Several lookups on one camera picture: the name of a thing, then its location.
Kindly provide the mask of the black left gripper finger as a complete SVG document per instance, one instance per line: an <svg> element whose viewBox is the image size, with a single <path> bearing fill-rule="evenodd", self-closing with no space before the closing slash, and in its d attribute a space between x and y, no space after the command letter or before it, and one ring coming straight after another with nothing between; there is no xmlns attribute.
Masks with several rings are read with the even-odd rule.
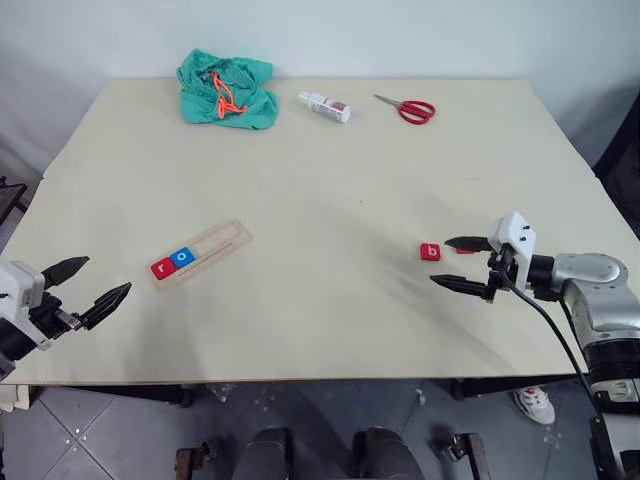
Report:
<svg viewBox="0 0 640 480"><path fill-rule="evenodd" d="M94 305L82 314L77 314L80 327L91 330L110 316L124 301L132 287L131 282L117 286L100 296Z"/></svg>
<svg viewBox="0 0 640 480"><path fill-rule="evenodd" d="M60 261L42 271L45 279L44 289L59 286L66 282L90 260L88 256L77 256Z"/></svg>

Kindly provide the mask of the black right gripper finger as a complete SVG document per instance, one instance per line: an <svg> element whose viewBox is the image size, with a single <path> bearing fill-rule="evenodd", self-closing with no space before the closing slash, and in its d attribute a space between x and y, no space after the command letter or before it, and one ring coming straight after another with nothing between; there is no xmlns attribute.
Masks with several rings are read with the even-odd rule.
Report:
<svg viewBox="0 0 640 480"><path fill-rule="evenodd" d="M430 279L437 285L456 293L475 296L484 299L487 285L482 282L468 280L465 277L451 274L431 275Z"/></svg>
<svg viewBox="0 0 640 480"><path fill-rule="evenodd" d="M445 245L455 249L458 253L491 252L493 247L486 237L458 236L444 242Z"/></svg>

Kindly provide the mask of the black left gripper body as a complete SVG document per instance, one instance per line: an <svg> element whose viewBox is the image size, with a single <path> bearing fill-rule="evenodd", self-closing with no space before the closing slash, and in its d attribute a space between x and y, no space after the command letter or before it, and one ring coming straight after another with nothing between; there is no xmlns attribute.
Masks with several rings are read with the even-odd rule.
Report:
<svg viewBox="0 0 640 480"><path fill-rule="evenodd" d="M31 323L46 337L56 340L71 330L79 330L81 321L62 309L62 301L54 295L44 292L37 307L29 310Z"/></svg>

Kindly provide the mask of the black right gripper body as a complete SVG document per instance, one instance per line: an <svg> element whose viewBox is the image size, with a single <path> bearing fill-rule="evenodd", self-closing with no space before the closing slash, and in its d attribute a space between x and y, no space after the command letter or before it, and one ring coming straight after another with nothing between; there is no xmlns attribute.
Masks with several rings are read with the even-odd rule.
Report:
<svg viewBox="0 0 640 480"><path fill-rule="evenodd" d="M487 263L489 277L484 290L484 300L492 303L498 290L509 291L515 284L518 266L515 260L515 251L503 244L498 252L493 252Z"/></svg>

